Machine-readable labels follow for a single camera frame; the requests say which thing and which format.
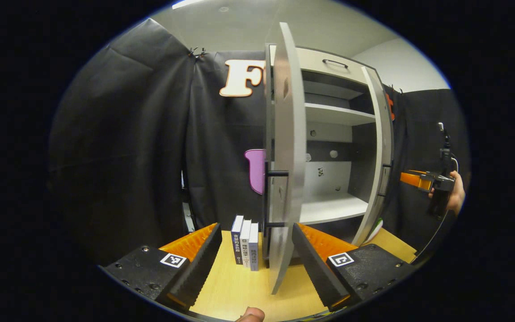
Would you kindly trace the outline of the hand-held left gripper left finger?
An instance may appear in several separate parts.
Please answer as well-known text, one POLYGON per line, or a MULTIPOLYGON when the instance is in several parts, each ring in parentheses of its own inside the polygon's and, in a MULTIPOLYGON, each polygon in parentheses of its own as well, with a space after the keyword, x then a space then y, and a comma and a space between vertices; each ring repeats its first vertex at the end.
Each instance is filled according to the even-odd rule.
POLYGON ((206 283, 221 243, 221 225, 214 223, 161 247, 139 246, 104 269, 153 301, 189 310, 206 283))

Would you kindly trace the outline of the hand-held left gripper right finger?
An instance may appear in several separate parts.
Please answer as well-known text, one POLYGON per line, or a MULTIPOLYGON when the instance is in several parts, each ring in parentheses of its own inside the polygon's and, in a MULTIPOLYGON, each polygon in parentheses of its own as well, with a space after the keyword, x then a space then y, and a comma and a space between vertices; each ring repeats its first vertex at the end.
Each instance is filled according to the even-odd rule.
POLYGON ((357 247, 301 223, 293 225, 292 242, 330 312, 370 301, 416 270, 374 243, 357 247))

